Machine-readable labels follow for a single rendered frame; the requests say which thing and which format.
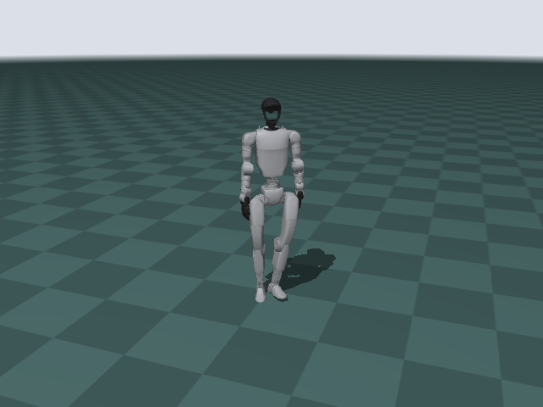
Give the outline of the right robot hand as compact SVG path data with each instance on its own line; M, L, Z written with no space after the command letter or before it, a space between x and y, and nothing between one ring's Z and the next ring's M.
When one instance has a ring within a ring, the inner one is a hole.
M250 216L250 211L249 211L249 196L246 196L244 198L244 202L240 201L240 203L242 204L242 207L241 207L241 210L242 210L242 214L244 216L245 219L249 220L249 216Z

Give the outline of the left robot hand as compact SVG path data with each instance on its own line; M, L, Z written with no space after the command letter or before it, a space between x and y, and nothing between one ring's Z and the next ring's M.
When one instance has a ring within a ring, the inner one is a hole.
M295 193L296 194L296 193ZM298 194L296 195L299 199L299 208L300 208L300 205L301 205L301 199L304 197L303 196L303 192L302 191L299 191Z

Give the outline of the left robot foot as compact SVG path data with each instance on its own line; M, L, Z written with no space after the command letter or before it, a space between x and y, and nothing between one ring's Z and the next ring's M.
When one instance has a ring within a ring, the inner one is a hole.
M276 285L276 283L275 283L275 287L272 287L272 283L270 282L268 284L267 291L272 293L272 295L275 296L276 298L283 299L287 297L287 294L280 288L280 286Z

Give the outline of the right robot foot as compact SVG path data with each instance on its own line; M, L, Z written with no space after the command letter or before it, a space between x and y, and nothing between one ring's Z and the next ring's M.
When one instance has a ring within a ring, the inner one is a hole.
M256 288L255 300L257 302L264 302L266 300L266 286L264 283L263 283L263 290L262 290L261 285L259 288L258 287Z

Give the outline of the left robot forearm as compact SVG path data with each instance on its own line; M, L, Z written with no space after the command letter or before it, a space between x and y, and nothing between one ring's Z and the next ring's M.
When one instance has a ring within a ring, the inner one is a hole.
M295 193L298 194L299 191L303 192L303 196L305 194L304 191L304 169L303 170L297 170L294 172L294 186L295 186Z

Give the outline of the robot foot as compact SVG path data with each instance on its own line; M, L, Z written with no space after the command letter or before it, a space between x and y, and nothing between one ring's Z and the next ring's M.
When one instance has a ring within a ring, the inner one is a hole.
M257 302L264 302L266 300L266 286L264 283L263 283L263 290L262 290L261 285L259 288L258 287L256 288L255 300Z
M276 298L283 299L287 297L287 294L280 288L280 286L276 285L276 283L275 283L275 287L272 287L272 283L270 282L268 284L267 291L272 293L272 295L275 296Z

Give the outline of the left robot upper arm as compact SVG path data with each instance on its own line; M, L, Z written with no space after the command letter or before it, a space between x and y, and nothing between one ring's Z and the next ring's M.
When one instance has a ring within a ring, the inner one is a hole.
M290 167L293 171L303 170L304 164L303 164L303 161L300 159L300 155L301 155L300 134L294 130L287 130L287 131L289 134L289 141L291 142L290 152L292 156L292 162L290 164Z

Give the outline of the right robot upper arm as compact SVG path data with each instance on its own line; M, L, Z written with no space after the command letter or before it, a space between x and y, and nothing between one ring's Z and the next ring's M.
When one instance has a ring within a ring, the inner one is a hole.
M242 159L244 164L244 174L253 174L254 165L251 164L252 150L255 143L256 131L246 132L242 137Z

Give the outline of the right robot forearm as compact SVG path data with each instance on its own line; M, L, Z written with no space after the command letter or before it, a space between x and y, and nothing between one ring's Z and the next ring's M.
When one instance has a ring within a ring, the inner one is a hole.
M251 193L250 181L251 181L251 176L244 175L244 164L242 164L242 167L241 167L241 194L239 196L239 199L242 202L244 202L244 198L246 196L249 196L250 193ZM250 197L249 197L249 199L250 199Z

